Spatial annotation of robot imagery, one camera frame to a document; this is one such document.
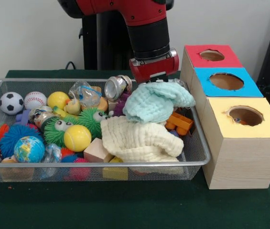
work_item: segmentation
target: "yellow box top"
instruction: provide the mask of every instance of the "yellow box top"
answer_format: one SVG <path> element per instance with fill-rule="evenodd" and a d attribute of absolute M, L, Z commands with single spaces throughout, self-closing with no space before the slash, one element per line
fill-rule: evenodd
<path fill-rule="evenodd" d="M 270 138 L 270 104 L 266 98 L 208 100 L 224 138 Z"/>

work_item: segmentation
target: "wire basket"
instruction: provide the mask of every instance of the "wire basket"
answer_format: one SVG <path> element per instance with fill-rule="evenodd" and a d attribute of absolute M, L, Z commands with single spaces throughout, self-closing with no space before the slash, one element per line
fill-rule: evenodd
<path fill-rule="evenodd" d="M 106 79 L 85 79 L 104 91 Z M 47 97 L 56 91 L 69 92 L 77 79 L 2 79 L 0 98 L 17 92 L 23 98 L 39 91 Z M 168 163 L 0 163 L 0 182 L 109 181 L 109 180 L 191 180 L 210 160 L 209 147 L 195 108 L 184 110 L 194 120 L 191 131 L 183 138 L 184 149 L 179 162 Z M 14 116 L 0 110 L 0 125 L 12 125 Z"/>

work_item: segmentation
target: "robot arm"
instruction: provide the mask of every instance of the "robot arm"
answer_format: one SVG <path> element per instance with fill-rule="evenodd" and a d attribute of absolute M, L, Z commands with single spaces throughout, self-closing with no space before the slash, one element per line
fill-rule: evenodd
<path fill-rule="evenodd" d="M 179 58 L 170 49 L 166 0 L 58 0 L 73 18 L 119 11 L 126 22 L 134 59 L 130 69 L 138 83 L 147 82 L 177 71 Z"/>

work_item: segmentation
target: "baseball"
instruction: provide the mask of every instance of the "baseball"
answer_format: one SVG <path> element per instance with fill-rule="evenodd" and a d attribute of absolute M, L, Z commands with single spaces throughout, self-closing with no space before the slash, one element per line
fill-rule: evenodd
<path fill-rule="evenodd" d="M 30 92 L 26 95 L 24 99 L 25 109 L 35 109 L 40 106 L 45 106 L 47 104 L 47 97 L 41 92 Z"/>

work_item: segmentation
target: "yellow tennis ball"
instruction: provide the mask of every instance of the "yellow tennis ball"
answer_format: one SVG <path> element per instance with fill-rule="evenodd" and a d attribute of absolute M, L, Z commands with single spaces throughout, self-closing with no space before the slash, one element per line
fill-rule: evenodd
<path fill-rule="evenodd" d="M 48 98 L 48 106 L 53 109 L 53 107 L 57 106 L 62 109 L 66 106 L 66 100 L 69 99 L 69 96 L 64 92 L 54 92 L 50 94 Z"/>
<path fill-rule="evenodd" d="M 68 149 L 74 152 L 82 152 L 91 143 L 91 133 L 82 125 L 73 125 L 66 130 L 64 143 Z"/>

